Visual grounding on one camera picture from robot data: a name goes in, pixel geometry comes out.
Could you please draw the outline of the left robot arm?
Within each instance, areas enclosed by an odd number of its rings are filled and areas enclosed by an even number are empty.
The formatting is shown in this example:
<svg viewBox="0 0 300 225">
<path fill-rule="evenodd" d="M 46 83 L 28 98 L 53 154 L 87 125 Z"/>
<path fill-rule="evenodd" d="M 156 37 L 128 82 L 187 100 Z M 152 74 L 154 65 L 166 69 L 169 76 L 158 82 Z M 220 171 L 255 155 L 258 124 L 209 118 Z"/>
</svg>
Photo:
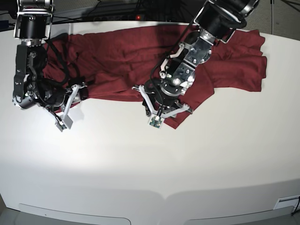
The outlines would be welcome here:
<svg viewBox="0 0 300 225">
<path fill-rule="evenodd" d="M 189 28 L 196 25 L 198 29 L 191 33 L 184 30 L 172 46 L 178 50 L 166 53 L 144 85 L 132 87 L 143 97 L 150 126 L 161 128 L 165 119 L 193 112 L 179 97 L 193 85 L 197 66 L 209 60 L 214 45 L 226 44 L 237 29 L 246 27 L 246 18 L 258 4 L 257 0 L 207 0 L 204 3 L 188 25 Z"/>
</svg>

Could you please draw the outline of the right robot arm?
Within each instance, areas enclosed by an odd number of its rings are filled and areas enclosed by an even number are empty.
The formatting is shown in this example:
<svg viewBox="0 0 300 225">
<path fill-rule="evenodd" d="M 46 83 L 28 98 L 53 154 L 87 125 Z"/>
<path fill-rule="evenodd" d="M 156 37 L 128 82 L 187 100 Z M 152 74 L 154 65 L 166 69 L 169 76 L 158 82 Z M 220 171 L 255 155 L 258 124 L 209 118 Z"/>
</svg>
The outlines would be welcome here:
<svg viewBox="0 0 300 225">
<path fill-rule="evenodd" d="M 46 109 L 60 130 L 70 129 L 73 121 L 68 113 L 72 106 L 88 96 L 82 77 L 72 78 L 67 63 L 50 39 L 54 4 L 51 0 L 19 0 L 14 28 L 17 46 L 15 58 L 14 91 L 12 102 L 22 110 L 34 105 Z M 46 42 L 62 65 L 64 78 L 55 81 L 44 76 L 48 62 Z"/>
</svg>

